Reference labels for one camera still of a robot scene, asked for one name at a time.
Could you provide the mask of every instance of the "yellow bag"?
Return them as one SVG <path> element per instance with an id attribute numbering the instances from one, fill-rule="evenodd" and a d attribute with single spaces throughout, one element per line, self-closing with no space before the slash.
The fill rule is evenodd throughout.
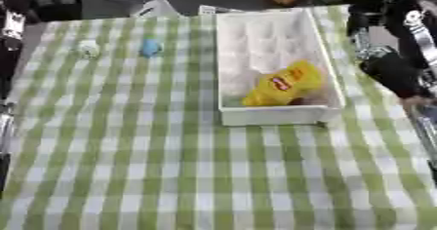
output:
<path id="1" fill-rule="evenodd" d="M 319 90 L 323 85 L 320 71 L 306 60 L 293 63 L 274 74 L 264 75 L 244 99 L 245 106 L 287 105 L 292 100 Z"/>

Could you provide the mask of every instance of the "blue toy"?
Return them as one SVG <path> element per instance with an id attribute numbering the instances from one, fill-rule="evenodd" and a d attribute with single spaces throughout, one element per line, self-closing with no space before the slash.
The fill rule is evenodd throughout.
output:
<path id="1" fill-rule="evenodd" d="M 161 46 L 154 39 L 144 39 L 141 46 L 141 54 L 146 58 L 153 57 L 161 51 Z"/>

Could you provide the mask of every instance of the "red logo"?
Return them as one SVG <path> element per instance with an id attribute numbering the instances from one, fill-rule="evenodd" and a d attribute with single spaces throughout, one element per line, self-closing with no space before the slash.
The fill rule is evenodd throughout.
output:
<path id="1" fill-rule="evenodd" d="M 270 80 L 276 86 L 276 89 L 280 91 L 286 91 L 291 88 L 291 86 L 281 77 L 273 77 Z"/>

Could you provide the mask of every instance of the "green checkered tablecloth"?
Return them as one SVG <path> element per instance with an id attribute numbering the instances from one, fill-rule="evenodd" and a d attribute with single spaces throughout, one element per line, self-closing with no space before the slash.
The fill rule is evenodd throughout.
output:
<path id="1" fill-rule="evenodd" d="M 346 8 L 313 12 L 348 102 L 328 129 L 221 126 L 213 17 L 49 23 L 13 92 L 0 229 L 437 226 L 426 155 L 352 64 Z M 160 56 L 139 57 L 145 37 Z M 89 38 L 101 56 L 80 59 Z"/>

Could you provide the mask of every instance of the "white plastic tray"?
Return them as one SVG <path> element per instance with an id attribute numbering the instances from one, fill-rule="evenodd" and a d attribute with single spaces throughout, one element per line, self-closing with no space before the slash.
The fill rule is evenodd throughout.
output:
<path id="1" fill-rule="evenodd" d="M 309 10 L 222 14 L 217 15 L 217 27 L 218 109 L 224 125 L 316 124 L 340 114 L 344 96 Z M 302 58 L 326 77 L 323 92 L 308 105 L 242 107 L 230 102 L 244 97 L 261 73 Z"/>

